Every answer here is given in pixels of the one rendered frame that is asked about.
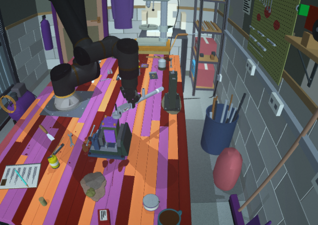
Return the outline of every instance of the mug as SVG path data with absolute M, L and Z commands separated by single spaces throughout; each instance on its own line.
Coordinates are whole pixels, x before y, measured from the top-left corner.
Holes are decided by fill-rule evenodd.
M 164 209 L 158 215 L 158 225 L 180 225 L 182 211 Z

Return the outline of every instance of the purple coat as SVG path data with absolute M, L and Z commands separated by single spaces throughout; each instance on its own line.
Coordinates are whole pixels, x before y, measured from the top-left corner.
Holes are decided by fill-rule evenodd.
M 134 15 L 134 0 L 110 0 L 115 29 L 131 29 Z

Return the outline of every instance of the putty knife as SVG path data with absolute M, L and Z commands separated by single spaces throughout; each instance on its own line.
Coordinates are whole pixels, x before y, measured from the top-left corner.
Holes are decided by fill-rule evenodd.
M 51 141 L 55 139 L 52 135 L 50 135 L 50 134 L 48 133 L 48 131 L 47 131 L 42 125 L 40 125 L 39 128 L 41 128 L 41 130 L 48 136 L 48 138 L 49 138 Z

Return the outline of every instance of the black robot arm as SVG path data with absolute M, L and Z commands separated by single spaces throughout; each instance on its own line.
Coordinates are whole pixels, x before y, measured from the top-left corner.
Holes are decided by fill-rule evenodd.
M 93 42 L 88 36 L 84 0 L 49 0 L 52 2 L 74 48 L 73 65 L 61 64 L 51 70 L 51 81 L 57 97 L 67 97 L 75 87 L 100 75 L 98 61 L 109 57 L 118 60 L 120 88 L 128 103 L 139 101 L 137 93 L 139 61 L 138 42 L 107 36 Z

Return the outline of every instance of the door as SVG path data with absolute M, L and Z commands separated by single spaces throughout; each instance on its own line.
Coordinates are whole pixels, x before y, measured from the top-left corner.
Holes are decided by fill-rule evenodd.
M 84 0 L 88 35 L 93 42 L 104 38 L 103 14 L 101 0 Z M 73 45 L 67 35 L 59 16 L 57 15 L 61 49 L 64 63 L 73 57 Z

